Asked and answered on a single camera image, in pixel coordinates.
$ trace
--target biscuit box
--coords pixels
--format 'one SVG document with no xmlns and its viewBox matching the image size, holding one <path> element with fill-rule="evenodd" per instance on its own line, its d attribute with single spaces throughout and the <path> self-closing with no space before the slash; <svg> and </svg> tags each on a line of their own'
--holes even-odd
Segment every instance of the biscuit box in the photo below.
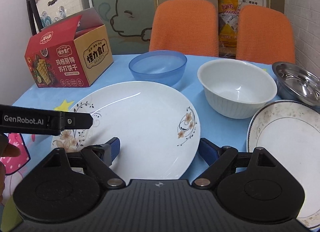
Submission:
<svg viewBox="0 0 320 232">
<path fill-rule="evenodd" d="M 38 87 L 89 87 L 113 63 L 106 27 L 94 8 L 32 36 L 25 59 Z"/>
</svg>

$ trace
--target black pole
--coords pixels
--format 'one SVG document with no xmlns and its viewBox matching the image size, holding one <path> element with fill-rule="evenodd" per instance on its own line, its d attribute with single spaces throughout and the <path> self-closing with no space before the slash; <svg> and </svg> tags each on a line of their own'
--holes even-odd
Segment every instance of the black pole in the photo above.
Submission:
<svg viewBox="0 0 320 232">
<path fill-rule="evenodd" d="M 43 25 L 42 25 L 41 20 L 40 20 L 39 11 L 38 11 L 38 8 L 37 8 L 37 5 L 36 5 L 36 1 L 35 0 L 29 0 L 29 4 L 31 6 L 33 15 L 35 17 L 38 29 L 39 29 L 39 31 L 41 31 L 41 29 L 43 29 Z"/>
<path fill-rule="evenodd" d="M 27 0 L 27 10 L 28 10 L 29 23 L 30 23 L 32 35 L 36 35 L 37 30 L 36 30 L 35 20 L 36 20 L 39 31 L 41 31 L 43 26 L 40 20 L 40 16 L 39 16 L 39 12 L 38 12 L 38 8 L 36 6 L 35 0 Z"/>
</svg>

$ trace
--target pink fabric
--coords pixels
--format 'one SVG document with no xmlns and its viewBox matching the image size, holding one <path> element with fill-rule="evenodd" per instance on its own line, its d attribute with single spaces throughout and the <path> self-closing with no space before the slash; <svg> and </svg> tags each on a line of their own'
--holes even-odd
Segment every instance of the pink fabric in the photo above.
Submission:
<svg viewBox="0 0 320 232">
<path fill-rule="evenodd" d="M 6 175 L 12 175 L 20 170 L 25 164 L 30 161 L 30 155 L 26 148 L 22 135 L 17 133 L 10 133 L 8 135 L 9 143 L 20 149 L 20 156 L 18 157 L 1 157 L 0 161 L 4 164 Z"/>
</svg>

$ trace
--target glass door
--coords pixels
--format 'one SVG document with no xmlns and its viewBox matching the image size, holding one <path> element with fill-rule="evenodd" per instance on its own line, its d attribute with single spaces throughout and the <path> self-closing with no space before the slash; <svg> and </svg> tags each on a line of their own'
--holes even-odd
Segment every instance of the glass door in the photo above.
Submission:
<svg viewBox="0 0 320 232">
<path fill-rule="evenodd" d="M 103 19 L 112 54 L 140 54 L 149 49 L 154 0 L 92 0 Z"/>
</svg>

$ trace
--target decorative plate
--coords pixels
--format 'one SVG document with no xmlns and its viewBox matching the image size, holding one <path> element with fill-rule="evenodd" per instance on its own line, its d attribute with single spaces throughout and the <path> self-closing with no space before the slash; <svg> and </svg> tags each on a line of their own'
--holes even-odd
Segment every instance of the decorative plate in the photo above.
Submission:
<svg viewBox="0 0 320 232">
<path fill-rule="evenodd" d="M 247 151 L 267 149 L 302 185 L 305 201 L 297 219 L 320 227 L 320 114 L 302 103 L 272 102 L 252 118 Z"/>
<path fill-rule="evenodd" d="M 67 152 L 120 139 L 111 169 L 130 179 L 178 179 L 192 162 L 200 123 L 191 102 L 177 90 L 155 82 L 117 83 L 93 92 L 71 111 L 90 113 L 88 130 L 64 130 L 52 148 Z"/>
</svg>

